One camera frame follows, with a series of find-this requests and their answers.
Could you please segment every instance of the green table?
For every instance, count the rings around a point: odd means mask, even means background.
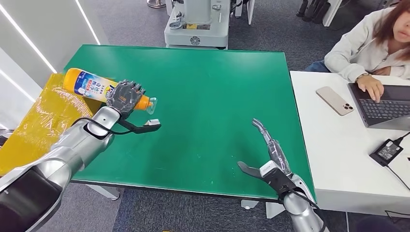
[[[134,111],[128,120],[162,124],[157,132],[116,136],[74,182],[275,202],[265,182],[236,164],[260,167],[269,160],[251,124],[257,118],[314,194],[282,52],[83,45],[65,70],[73,67],[142,84],[147,96],[158,98],[156,111]],[[114,130],[125,131],[120,125]]]

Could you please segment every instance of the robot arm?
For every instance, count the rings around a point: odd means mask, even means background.
[[[239,161],[239,168],[244,173],[263,180],[278,193],[279,203],[283,204],[291,216],[296,232],[329,231],[322,219],[313,211],[313,196],[302,178],[291,172],[279,143],[271,138],[259,120],[253,119],[252,124],[264,136],[270,160],[259,169]]]
[[[34,231],[58,210],[73,175],[86,168],[114,139],[111,128],[120,123],[134,133],[156,131],[161,124],[150,120],[143,127],[125,121],[144,90],[120,82],[92,120],[79,119],[50,151],[33,163],[11,170],[0,178],[0,225],[4,231]]]

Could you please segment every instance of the woman's hand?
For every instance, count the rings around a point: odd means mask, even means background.
[[[390,71],[391,70],[392,70],[392,67],[388,66],[388,67],[384,67],[384,68],[381,68],[381,69],[377,69],[372,74],[373,75],[381,75],[381,76],[390,76]]]
[[[360,75],[356,83],[363,92],[366,90],[369,92],[370,97],[377,103],[380,102],[380,97],[384,93],[384,87],[378,79],[375,79],[372,75]]]

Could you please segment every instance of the table leg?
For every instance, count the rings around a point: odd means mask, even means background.
[[[259,202],[257,201],[249,201],[249,200],[242,200],[241,206],[245,209],[252,209],[254,208]]]
[[[330,26],[330,23],[335,17],[337,10],[339,9],[340,4],[342,3],[342,0],[328,0],[327,2],[330,3],[330,7],[323,17],[323,26],[325,27]]]
[[[87,186],[99,192],[103,196],[110,198],[113,201],[119,198],[119,191],[115,187],[107,187],[107,186],[99,186],[99,185],[87,185]]]
[[[285,211],[285,207],[279,203],[266,202],[266,218],[271,219]]]
[[[240,6],[238,6],[236,9],[235,9],[235,17],[237,17],[237,18],[239,18],[241,15],[242,15],[242,6],[243,6],[243,4],[241,4]]]
[[[168,16],[171,16],[172,13],[172,0],[165,0],[165,4],[167,7],[167,14]]]
[[[246,4],[246,9],[248,10],[248,24],[252,24],[253,8],[255,7],[255,0],[249,0]]]

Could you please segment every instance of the yellow bag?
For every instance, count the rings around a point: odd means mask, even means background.
[[[100,101],[84,99],[62,88],[64,75],[52,74],[39,98],[0,149],[0,176],[33,162],[79,117],[92,117]]]

